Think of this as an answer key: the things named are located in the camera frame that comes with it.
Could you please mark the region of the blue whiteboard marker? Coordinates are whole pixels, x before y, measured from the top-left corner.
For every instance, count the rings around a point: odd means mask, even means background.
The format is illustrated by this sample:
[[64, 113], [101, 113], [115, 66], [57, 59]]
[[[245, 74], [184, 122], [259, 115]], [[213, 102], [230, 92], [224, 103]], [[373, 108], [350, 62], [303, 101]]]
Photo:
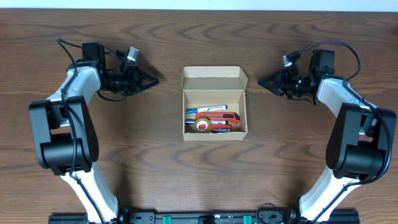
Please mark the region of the blue whiteboard marker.
[[194, 114], [194, 113], [202, 113], [202, 112], [215, 112], [215, 111], [224, 111], [227, 110], [227, 105], [217, 105], [217, 106], [206, 106], [206, 107], [199, 107], [199, 108], [190, 108], [186, 110], [187, 114]]

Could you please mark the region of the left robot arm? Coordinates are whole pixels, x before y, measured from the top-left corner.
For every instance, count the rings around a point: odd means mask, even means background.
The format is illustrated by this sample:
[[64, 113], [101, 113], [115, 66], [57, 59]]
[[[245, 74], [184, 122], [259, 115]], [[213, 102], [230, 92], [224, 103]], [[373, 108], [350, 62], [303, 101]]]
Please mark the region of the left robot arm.
[[147, 90], [159, 80], [137, 65], [137, 48], [108, 50], [97, 42], [81, 44], [82, 57], [72, 59], [66, 79], [46, 100], [29, 106], [38, 163], [59, 176], [76, 193], [86, 212], [53, 214], [49, 223], [129, 223], [98, 167], [99, 142], [88, 105], [102, 91], [123, 99]]

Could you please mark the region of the yellow clear tape roll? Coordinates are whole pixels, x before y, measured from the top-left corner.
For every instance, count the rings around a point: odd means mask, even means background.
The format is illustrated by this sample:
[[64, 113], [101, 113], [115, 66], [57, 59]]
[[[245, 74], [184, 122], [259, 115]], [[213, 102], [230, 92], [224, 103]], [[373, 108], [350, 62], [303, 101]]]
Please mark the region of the yellow clear tape roll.
[[211, 133], [211, 122], [206, 118], [197, 119], [193, 129], [196, 133]]

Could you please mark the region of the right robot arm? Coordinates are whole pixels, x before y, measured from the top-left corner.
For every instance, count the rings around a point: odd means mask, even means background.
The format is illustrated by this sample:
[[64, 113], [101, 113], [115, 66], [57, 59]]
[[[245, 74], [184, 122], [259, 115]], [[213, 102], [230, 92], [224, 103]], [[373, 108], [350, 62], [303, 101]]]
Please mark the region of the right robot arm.
[[314, 50], [308, 75], [299, 75], [300, 52], [284, 56], [284, 68], [258, 84], [290, 100], [319, 101], [336, 116], [326, 146], [326, 168], [298, 206], [283, 213], [284, 223], [326, 223], [354, 189], [379, 180], [388, 170], [397, 116], [378, 108], [335, 75], [335, 53]]

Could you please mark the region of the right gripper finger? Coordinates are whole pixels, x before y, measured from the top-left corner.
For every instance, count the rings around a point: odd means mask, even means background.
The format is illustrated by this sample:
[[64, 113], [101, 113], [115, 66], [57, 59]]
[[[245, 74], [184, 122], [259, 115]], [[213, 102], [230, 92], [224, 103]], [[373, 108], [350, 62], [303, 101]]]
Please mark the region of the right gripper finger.
[[258, 84], [264, 87], [266, 90], [269, 90], [271, 93], [275, 94], [276, 96], [284, 95], [284, 92], [278, 83], [258, 81]]
[[260, 78], [258, 80], [258, 83], [274, 83], [274, 82], [281, 82], [283, 80], [283, 72], [278, 71], [275, 72], [267, 77]]

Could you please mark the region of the orange and black stapler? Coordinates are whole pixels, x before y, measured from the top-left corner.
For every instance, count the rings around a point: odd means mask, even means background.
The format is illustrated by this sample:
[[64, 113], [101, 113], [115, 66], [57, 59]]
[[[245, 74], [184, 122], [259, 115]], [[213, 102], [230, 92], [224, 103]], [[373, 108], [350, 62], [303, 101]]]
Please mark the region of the orange and black stapler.
[[232, 129], [232, 125], [230, 124], [212, 124], [211, 132], [212, 133], [230, 133]]

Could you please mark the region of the cardboard box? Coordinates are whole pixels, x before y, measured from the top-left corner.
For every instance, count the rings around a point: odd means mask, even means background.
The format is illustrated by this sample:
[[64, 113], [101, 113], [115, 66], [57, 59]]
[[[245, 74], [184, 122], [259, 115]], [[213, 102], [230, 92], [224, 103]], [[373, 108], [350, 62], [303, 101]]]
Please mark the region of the cardboard box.
[[[182, 70], [182, 119], [184, 141], [241, 141], [248, 133], [246, 85], [248, 78], [240, 66], [186, 66]], [[196, 133], [196, 113], [188, 110], [226, 105], [226, 112], [236, 113], [239, 123], [229, 122], [228, 133]]]

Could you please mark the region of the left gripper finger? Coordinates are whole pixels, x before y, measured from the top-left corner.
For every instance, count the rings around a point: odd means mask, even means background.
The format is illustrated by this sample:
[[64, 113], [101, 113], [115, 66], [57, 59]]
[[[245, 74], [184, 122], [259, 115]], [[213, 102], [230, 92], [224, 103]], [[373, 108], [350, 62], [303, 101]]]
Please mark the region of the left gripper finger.
[[139, 69], [140, 85], [142, 86], [155, 86], [159, 84], [159, 79], [148, 74], [147, 72]]
[[145, 84], [145, 85], [142, 84], [142, 83], [135, 84], [134, 88], [133, 88], [133, 94], [135, 95], [135, 94], [141, 93], [141, 92], [143, 92], [143, 91], [145, 91], [145, 90], [147, 90], [149, 88], [152, 88], [153, 86], [156, 86], [158, 84], [159, 84], [158, 81], [151, 82], [151, 83], [148, 83], [148, 84]]

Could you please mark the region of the black whiteboard marker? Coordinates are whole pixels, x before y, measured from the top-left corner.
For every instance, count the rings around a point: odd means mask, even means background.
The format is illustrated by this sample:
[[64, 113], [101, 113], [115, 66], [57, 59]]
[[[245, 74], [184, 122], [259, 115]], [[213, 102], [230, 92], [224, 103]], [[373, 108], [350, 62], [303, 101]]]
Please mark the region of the black whiteboard marker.
[[[186, 119], [185, 123], [186, 124], [194, 124], [196, 122], [195, 119]], [[211, 124], [222, 124], [222, 125], [226, 125], [228, 124], [227, 121], [223, 121], [223, 120], [211, 120], [210, 121]]]

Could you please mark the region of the orange utility knife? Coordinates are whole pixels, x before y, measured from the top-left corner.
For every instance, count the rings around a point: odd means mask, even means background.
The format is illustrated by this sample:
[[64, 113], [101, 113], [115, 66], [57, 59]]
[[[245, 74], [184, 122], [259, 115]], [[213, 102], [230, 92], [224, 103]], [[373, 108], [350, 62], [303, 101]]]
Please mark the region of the orange utility knife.
[[199, 112], [195, 119], [205, 118], [208, 120], [223, 120], [233, 124], [240, 123], [240, 117], [235, 112]]

